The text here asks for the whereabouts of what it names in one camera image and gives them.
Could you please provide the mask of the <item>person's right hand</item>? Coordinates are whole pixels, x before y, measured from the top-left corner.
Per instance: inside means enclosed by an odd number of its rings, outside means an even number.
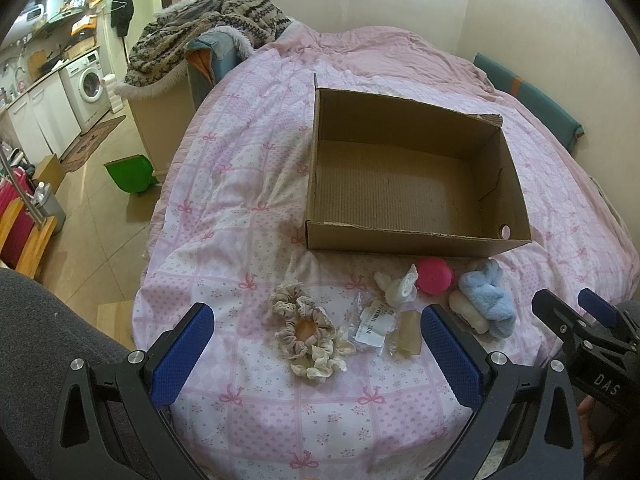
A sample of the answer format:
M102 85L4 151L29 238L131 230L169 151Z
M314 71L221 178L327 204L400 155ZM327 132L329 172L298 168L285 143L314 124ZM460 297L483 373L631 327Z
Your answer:
M580 434L582 435L582 452L585 458L593 456L596 452L598 439L591 428L591 416L596 406L596 399L592 396L585 396L577 407Z

